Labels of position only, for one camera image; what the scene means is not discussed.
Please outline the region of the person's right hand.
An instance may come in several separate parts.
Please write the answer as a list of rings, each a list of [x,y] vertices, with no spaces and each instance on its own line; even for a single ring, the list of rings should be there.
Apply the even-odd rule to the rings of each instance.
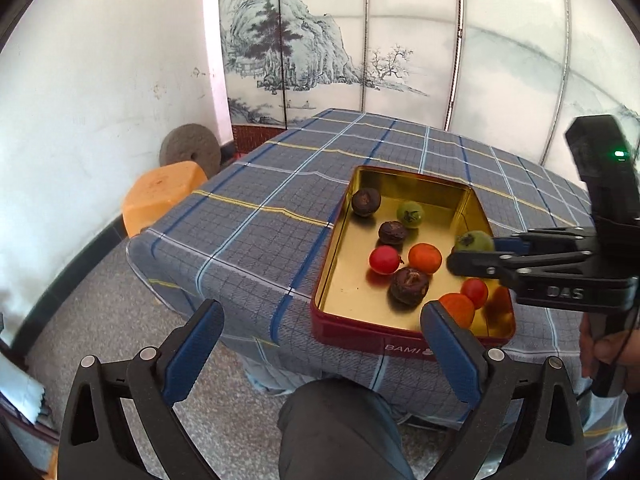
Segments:
[[[627,392],[639,391],[640,336],[639,330],[609,334],[598,341],[592,338],[589,316],[584,314],[579,327],[580,364],[582,377],[595,378],[597,365],[612,363],[617,358],[617,365],[627,370]]]

